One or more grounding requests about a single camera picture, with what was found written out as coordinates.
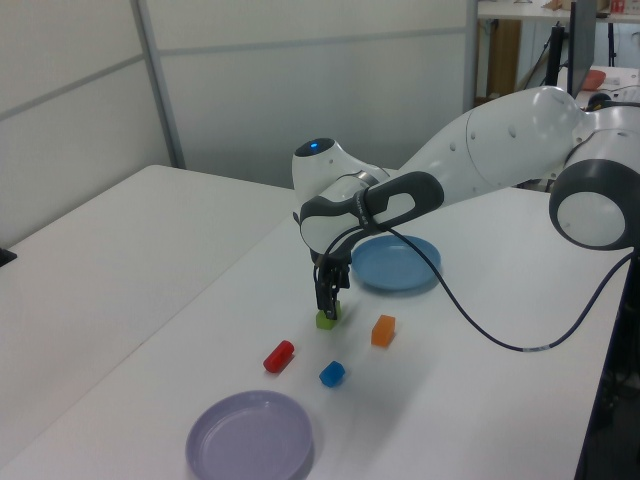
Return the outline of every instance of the plate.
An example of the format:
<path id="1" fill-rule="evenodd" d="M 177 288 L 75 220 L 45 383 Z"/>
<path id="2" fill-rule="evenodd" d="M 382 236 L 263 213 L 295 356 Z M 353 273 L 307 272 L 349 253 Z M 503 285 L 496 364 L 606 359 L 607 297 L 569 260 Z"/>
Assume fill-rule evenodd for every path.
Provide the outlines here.
<path id="1" fill-rule="evenodd" d="M 312 452 L 311 423 L 290 397 L 267 390 L 238 393 L 200 416 L 186 455 L 201 480 L 288 480 Z"/>
<path id="2" fill-rule="evenodd" d="M 440 269 L 440 252 L 418 237 L 406 236 Z M 411 290 L 431 282 L 435 275 L 413 249 L 394 235 L 367 240 L 351 255 L 353 271 L 366 285 L 383 290 Z"/>

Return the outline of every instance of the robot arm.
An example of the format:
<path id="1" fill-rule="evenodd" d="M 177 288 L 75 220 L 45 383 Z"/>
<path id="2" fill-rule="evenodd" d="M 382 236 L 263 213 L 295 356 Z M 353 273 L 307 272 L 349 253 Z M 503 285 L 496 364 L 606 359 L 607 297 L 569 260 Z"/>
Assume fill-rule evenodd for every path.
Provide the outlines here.
<path id="1" fill-rule="evenodd" d="M 318 267 L 318 308 L 336 318 L 350 252 L 362 238 L 563 166 L 550 199 L 558 231 L 586 248 L 640 245 L 638 125 L 639 108 L 586 113 L 564 91 L 542 87 L 467 112 L 392 177 L 332 140 L 303 145 L 293 179 L 304 202 L 300 232 Z"/>

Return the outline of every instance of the black cable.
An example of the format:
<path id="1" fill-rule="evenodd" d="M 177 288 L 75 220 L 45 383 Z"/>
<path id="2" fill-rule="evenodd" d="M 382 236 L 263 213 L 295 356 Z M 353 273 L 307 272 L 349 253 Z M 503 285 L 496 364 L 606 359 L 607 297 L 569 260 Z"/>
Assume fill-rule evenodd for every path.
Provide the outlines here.
<path id="1" fill-rule="evenodd" d="M 529 78 L 525 82 L 524 87 L 522 87 L 522 90 L 526 90 L 527 87 L 529 86 L 529 82 L 531 81 L 531 78 L 533 77 L 533 74 L 536 73 L 536 70 L 538 69 L 538 66 L 540 65 L 540 62 L 542 61 L 542 57 L 544 56 L 544 52 L 546 52 L 547 48 L 549 48 L 549 43 L 551 43 L 551 35 L 549 35 L 549 38 L 547 39 L 547 42 L 542 47 L 542 53 L 538 57 L 538 61 L 535 63 L 535 65 L 531 69 L 531 73 L 529 74 Z"/>
<path id="2" fill-rule="evenodd" d="M 580 326 L 580 324 L 583 322 L 583 320 L 585 319 L 585 317 L 589 313 L 589 310 L 591 310 L 591 307 L 593 307 L 593 304 L 596 302 L 596 300 L 600 296 L 600 293 L 602 292 L 604 287 L 607 285 L 607 283 L 609 283 L 609 280 L 611 280 L 611 277 L 613 277 L 613 275 L 618 271 L 618 269 L 622 265 L 624 265 L 627 261 L 629 261 L 635 255 L 635 252 L 631 252 L 628 255 L 625 255 L 620 261 L 618 261 L 618 263 L 616 263 L 611 268 L 611 270 L 609 270 L 609 273 L 607 273 L 605 275 L 605 277 L 603 278 L 602 282 L 600 282 L 600 285 L 598 285 L 598 288 L 596 288 L 595 293 L 592 295 L 591 299 L 587 303 L 586 307 L 584 308 L 584 310 L 582 311 L 582 313 L 580 314 L 580 316 L 578 317 L 576 322 L 571 326 L 571 328 L 569 328 L 569 330 L 567 330 L 567 332 L 564 335 L 562 335 L 556 341 L 551 342 L 548 345 L 542 345 L 542 346 L 539 346 L 539 347 L 515 347 L 513 345 L 509 345 L 508 343 L 502 342 L 502 341 L 498 340 L 497 338 L 493 337 L 491 334 L 489 334 L 488 332 L 483 330 L 482 327 L 480 327 L 480 325 L 478 325 L 476 322 L 473 321 L 473 319 L 464 310 L 464 308 L 462 308 L 462 305 L 460 305 L 460 303 L 458 302 L 456 297 L 453 295 L 453 293 L 449 289 L 449 286 L 447 285 L 447 283 L 442 278 L 442 275 L 440 275 L 440 272 L 438 272 L 438 269 L 436 268 L 436 266 L 433 264 L 433 262 L 431 260 L 429 260 L 429 258 L 424 253 L 422 253 L 422 251 L 418 247 L 416 247 L 409 239 L 407 239 L 403 235 L 399 234 L 398 232 L 396 232 L 392 228 L 385 228 L 384 230 L 386 230 L 389 233 L 392 233 L 393 235 L 398 237 L 400 240 L 402 240 L 404 243 L 406 243 L 409 247 L 411 247 L 418 255 L 420 255 L 420 257 L 427 263 L 427 265 L 429 265 L 431 270 L 433 270 L 434 275 L 436 276 L 436 278 L 438 279 L 438 281 L 442 285 L 442 288 L 444 288 L 445 292 L 447 292 L 447 295 L 449 295 L 449 298 L 451 299 L 453 304 L 456 306 L 458 311 L 462 314 L 462 316 L 478 332 L 480 332 L 486 338 L 491 340 L 493 343 L 495 343 L 497 345 L 500 345 L 501 347 L 504 347 L 504 348 L 506 348 L 508 350 L 513 350 L 513 351 L 516 351 L 516 352 L 541 352 L 543 350 L 550 350 L 550 349 L 552 349 L 554 347 L 557 347 L 562 342 L 564 342 L 567 338 L 569 338 L 571 335 L 573 335 L 573 332 L 575 332 L 577 330 L 577 328 Z"/>

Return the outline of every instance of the lavender plate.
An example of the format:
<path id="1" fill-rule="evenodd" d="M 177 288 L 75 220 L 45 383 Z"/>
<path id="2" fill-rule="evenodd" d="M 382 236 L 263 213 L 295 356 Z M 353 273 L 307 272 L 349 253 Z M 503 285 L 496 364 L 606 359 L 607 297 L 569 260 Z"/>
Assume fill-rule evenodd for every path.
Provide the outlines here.
<path id="1" fill-rule="evenodd" d="M 292 480 L 312 455 L 311 423 L 290 397 L 267 390 L 238 393 L 204 412 L 186 455 L 201 480 Z"/>

